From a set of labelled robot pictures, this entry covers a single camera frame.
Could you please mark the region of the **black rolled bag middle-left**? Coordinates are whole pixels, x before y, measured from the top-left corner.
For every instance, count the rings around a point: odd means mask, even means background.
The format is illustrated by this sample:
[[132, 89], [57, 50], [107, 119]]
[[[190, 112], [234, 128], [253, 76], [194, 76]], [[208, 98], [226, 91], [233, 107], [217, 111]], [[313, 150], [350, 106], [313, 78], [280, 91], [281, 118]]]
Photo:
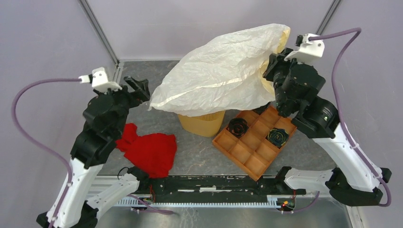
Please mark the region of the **black rolled bag middle-left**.
[[236, 138], [241, 138], [249, 129], [248, 123], [243, 118], [233, 118], [230, 120], [226, 130]]

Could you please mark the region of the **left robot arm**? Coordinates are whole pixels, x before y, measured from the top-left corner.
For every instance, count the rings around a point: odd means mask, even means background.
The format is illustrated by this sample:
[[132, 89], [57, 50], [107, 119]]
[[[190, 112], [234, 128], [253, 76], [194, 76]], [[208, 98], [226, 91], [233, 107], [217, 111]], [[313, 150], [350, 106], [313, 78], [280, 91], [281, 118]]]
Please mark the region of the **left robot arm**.
[[39, 214], [37, 223], [43, 228], [93, 228], [100, 218], [118, 201], [149, 189], [149, 176], [137, 167], [113, 185], [88, 198], [93, 181], [122, 138], [124, 126], [131, 108], [149, 101], [148, 80], [124, 78], [118, 89], [96, 92], [83, 112], [85, 123], [77, 136], [69, 165], [71, 175], [66, 177], [68, 190], [62, 190], [52, 208]]

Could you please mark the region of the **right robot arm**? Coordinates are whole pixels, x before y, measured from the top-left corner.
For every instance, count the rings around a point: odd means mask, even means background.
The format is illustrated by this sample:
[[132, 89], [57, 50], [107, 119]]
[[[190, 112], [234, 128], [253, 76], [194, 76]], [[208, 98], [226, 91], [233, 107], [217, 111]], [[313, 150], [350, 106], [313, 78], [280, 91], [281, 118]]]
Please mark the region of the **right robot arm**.
[[345, 132], [337, 108], [318, 96], [325, 79], [313, 66], [286, 60], [291, 49], [269, 56], [263, 77], [273, 83], [275, 108], [307, 138], [312, 139], [336, 163], [326, 171], [305, 171], [283, 167], [276, 175], [277, 192], [305, 189], [328, 193], [338, 202], [351, 206], [380, 206], [383, 191], [391, 177], [388, 168], [373, 165], [357, 152], [353, 139]]

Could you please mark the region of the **red cloth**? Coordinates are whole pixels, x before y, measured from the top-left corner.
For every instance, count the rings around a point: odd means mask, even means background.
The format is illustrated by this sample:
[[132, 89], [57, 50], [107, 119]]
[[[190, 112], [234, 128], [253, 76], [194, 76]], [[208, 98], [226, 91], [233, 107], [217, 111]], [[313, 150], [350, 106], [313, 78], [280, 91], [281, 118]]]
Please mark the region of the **red cloth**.
[[177, 151], [176, 137], [173, 134], [152, 133], [139, 136], [137, 126], [127, 123], [122, 138], [116, 144], [124, 157], [150, 178], [165, 178], [173, 167]]

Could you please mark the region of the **black green rolled bag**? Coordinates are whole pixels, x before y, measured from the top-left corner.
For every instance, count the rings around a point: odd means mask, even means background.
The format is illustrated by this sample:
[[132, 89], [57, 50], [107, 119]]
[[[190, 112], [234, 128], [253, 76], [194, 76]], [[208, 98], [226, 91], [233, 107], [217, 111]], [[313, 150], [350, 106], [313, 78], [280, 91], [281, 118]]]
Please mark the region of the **black green rolled bag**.
[[267, 140], [274, 146], [281, 148], [289, 139], [289, 134], [285, 129], [273, 128], [267, 135]]

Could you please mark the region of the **cream plastic trash bag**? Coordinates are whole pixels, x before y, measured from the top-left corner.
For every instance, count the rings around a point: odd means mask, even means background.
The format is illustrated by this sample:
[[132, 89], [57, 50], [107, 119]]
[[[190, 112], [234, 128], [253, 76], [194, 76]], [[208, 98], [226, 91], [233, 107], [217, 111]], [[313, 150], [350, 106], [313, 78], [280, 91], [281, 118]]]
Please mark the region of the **cream plastic trash bag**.
[[154, 90], [150, 109], [196, 117], [273, 102], [273, 84], [263, 73], [289, 34], [288, 26], [271, 23], [215, 37], [173, 67]]

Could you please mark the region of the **yellow plastic trash bin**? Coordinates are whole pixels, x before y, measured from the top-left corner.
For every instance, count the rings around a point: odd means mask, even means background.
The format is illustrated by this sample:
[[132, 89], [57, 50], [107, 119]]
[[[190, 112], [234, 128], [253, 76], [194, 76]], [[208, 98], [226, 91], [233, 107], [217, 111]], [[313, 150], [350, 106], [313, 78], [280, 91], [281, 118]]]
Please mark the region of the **yellow plastic trash bin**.
[[179, 121], [184, 130], [203, 137], [215, 136], [223, 123], [225, 111], [189, 117], [178, 114]]

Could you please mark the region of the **black rolled bag top-left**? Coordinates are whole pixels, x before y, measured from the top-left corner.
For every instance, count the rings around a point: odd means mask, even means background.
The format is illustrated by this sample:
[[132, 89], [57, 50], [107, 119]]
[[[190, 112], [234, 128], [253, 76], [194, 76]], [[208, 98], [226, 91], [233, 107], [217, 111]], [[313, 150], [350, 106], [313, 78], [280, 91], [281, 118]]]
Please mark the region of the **black rolled bag top-left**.
[[258, 115], [261, 115], [261, 114], [262, 114], [264, 111], [266, 111], [269, 107], [270, 107], [270, 102], [267, 103], [267, 104], [265, 104], [265, 105], [263, 105], [263, 106], [261, 106], [261, 107], [258, 107], [258, 108], [253, 109], [253, 112], [255, 112], [255, 113], [258, 114]]

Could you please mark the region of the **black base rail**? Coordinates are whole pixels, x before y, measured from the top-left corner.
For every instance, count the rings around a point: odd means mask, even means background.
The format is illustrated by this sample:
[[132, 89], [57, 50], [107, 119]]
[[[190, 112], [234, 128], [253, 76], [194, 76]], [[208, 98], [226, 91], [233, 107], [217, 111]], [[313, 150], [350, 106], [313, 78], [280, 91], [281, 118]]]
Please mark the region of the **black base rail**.
[[263, 203], [268, 196], [305, 194], [273, 176], [257, 181], [244, 175], [180, 176], [148, 179], [135, 194], [150, 195], [156, 203]]

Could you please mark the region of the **wooden compartment tray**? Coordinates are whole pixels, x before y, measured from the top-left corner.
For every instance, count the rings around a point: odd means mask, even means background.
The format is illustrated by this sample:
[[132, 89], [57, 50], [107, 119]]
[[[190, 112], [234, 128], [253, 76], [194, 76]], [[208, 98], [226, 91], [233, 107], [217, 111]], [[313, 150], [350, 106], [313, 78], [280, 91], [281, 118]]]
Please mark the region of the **wooden compartment tray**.
[[297, 127], [291, 119], [279, 116], [272, 106], [261, 114], [249, 110], [240, 112], [236, 117], [246, 121], [247, 131], [237, 137], [225, 127], [212, 144], [254, 181], [258, 181], [284, 148], [284, 145], [277, 147], [267, 139], [269, 132], [274, 128], [283, 129], [291, 138]]

